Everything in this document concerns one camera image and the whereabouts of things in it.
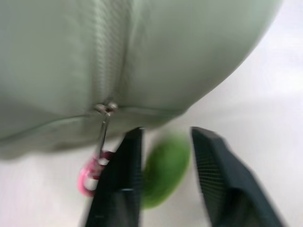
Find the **bag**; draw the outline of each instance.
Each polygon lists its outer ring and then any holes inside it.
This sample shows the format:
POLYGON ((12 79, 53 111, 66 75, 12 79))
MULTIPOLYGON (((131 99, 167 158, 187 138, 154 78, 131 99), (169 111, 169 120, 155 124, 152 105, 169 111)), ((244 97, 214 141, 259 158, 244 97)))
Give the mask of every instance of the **bag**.
POLYGON ((245 59, 278 0, 0 2, 0 151, 93 141, 184 113, 245 59))

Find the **white surface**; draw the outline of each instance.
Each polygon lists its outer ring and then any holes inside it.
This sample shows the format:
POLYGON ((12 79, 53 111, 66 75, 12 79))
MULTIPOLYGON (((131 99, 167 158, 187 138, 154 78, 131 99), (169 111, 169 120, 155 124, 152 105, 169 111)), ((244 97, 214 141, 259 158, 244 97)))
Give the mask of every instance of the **white surface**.
MULTIPOLYGON (((256 173, 287 226, 303 226, 303 3, 288 0, 250 57, 179 119, 146 135, 200 126, 224 136, 256 173)), ((76 179, 92 147, 0 160, 0 226, 80 226, 89 200, 76 179)), ((202 227, 194 170, 143 227, 202 227)))

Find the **sage green bag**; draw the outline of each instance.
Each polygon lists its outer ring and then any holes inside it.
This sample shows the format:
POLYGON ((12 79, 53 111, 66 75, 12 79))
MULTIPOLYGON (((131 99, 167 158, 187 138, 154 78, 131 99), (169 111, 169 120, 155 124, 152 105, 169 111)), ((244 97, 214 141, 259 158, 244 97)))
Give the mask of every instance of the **sage green bag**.
POLYGON ((184 113, 245 59, 279 0, 0 1, 0 151, 184 113))

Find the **pink clip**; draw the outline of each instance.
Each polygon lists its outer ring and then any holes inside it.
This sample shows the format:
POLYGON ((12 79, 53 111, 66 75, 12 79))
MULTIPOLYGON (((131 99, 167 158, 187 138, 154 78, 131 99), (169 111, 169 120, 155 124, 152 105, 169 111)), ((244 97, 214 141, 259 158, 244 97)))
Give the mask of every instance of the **pink clip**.
POLYGON ((81 169, 80 175, 78 178, 78 189, 79 191, 86 196, 93 197, 95 194, 95 189, 90 190, 85 186, 85 182, 88 178, 99 180, 99 176, 102 170, 107 165, 107 162, 111 159, 114 153, 110 151, 103 151, 100 159, 97 158, 96 155, 81 169))

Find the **zipper pull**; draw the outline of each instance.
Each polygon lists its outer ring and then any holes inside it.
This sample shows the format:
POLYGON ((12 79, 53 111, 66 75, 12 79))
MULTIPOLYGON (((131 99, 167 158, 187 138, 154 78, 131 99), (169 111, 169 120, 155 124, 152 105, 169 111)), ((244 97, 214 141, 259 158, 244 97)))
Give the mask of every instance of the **zipper pull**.
POLYGON ((103 146, 105 143, 105 136, 107 127, 109 124, 110 116, 117 110, 118 105, 116 103, 110 102, 107 105, 98 104, 95 106, 100 114, 102 114, 102 124, 100 128, 100 134, 98 137, 98 147, 97 153, 92 157, 92 159, 82 168, 79 178, 78 178, 78 189, 79 191, 86 196, 94 196, 95 189, 91 190, 86 187, 86 182, 89 178, 93 180, 99 180, 99 176, 102 170, 107 165, 110 160, 113 152, 104 151, 103 146))

